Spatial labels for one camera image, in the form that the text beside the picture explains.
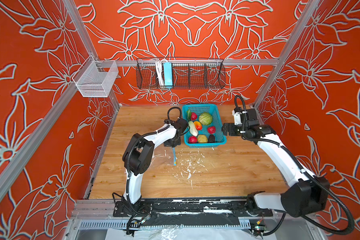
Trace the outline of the clear zip top bag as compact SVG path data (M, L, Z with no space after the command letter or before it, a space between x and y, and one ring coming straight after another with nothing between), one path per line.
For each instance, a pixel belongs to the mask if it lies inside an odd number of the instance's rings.
M161 165L176 166L177 156L176 149L160 145L155 148L151 162L152 167L159 167Z

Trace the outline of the orange yellow mango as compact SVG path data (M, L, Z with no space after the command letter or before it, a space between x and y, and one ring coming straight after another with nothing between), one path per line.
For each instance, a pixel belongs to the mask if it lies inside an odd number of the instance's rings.
M199 121L194 121L194 125L197 131L202 130L203 126Z

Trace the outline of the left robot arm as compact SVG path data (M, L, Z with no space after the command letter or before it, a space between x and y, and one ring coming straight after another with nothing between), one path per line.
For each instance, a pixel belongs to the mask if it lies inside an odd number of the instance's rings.
M157 147L175 148L181 144L181 137L189 127L188 122L182 118L182 110L172 107L167 112L164 125L150 133L134 134L123 155L126 169L126 188L121 196L122 203L134 214L145 216L151 207L140 203L142 181L144 173L150 167Z

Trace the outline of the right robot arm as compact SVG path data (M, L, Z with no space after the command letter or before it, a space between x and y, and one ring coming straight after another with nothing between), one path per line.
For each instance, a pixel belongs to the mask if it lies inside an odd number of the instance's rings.
M251 216L257 216L262 210L275 210L283 215L276 227L268 232L252 230L254 236L268 236L275 233L286 215L303 218L312 225L334 235L348 235L355 229L351 211L330 189L325 177L319 177L302 165L297 157L282 143L277 133L269 125L261 125L256 110L246 107L244 98L236 95L233 110L234 122L224 124L225 136L241 137L262 149L282 174L288 190L282 194L254 192L246 197L245 210ZM331 229L309 218L310 214L323 211L331 197L345 212L347 226L342 230Z

